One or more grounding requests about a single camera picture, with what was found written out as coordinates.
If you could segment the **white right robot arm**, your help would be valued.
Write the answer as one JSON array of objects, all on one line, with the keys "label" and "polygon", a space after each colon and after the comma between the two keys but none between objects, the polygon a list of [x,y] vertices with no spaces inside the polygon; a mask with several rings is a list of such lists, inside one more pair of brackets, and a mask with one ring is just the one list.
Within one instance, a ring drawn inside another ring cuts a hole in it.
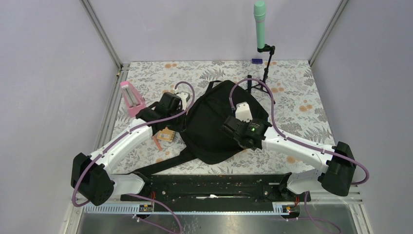
[{"label": "white right robot arm", "polygon": [[356,169],[348,144],[340,141],[334,146],[300,137],[294,139],[290,133],[278,133],[269,122],[258,118],[245,122],[230,116],[222,130],[243,148],[275,151],[313,167],[302,173],[285,174],[279,188],[284,200],[291,201],[297,195],[318,189],[338,196],[348,195]]}]

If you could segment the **black student backpack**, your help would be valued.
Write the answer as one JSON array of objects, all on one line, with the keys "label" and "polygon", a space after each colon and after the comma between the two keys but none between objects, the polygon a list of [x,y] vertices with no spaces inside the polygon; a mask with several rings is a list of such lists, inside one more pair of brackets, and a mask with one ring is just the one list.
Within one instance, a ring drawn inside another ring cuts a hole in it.
[{"label": "black student backpack", "polygon": [[195,101],[185,115],[183,127],[169,128],[178,132],[185,144],[180,154],[136,169],[134,173],[150,176],[194,159],[212,165],[241,152],[243,148],[221,130],[229,116],[235,117],[230,107],[230,97],[235,104],[247,102],[253,119],[258,118],[268,122],[268,112],[248,91],[236,86],[230,80],[211,81],[206,92]]}]

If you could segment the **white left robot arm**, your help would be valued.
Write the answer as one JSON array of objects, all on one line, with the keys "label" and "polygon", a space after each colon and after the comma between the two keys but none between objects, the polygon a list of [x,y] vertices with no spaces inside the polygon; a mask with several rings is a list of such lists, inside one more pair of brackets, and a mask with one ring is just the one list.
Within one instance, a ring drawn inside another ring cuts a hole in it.
[{"label": "white left robot arm", "polygon": [[79,153],[73,159],[71,186],[74,189],[72,203],[76,207],[76,194],[87,203],[100,206],[114,195],[133,194],[146,200],[151,194],[150,185],[134,173],[116,175],[114,169],[136,147],[165,128],[179,129],[187,108],[193,103],[190,93],[166,92],[158,102],[138,112],[136,117],[118,136],[94,152]]}]

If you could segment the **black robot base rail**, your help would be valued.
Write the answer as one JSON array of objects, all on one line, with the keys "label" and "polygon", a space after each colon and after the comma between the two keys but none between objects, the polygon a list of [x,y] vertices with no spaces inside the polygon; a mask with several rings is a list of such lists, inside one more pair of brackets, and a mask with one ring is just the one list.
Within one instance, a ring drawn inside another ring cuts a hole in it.
[{"label": "black robot base rail", "polygon": [[151,175],[140,196],[174,212],[269,212],[274,202],[294,205],[305,194],[287,191],[283,175]]}]

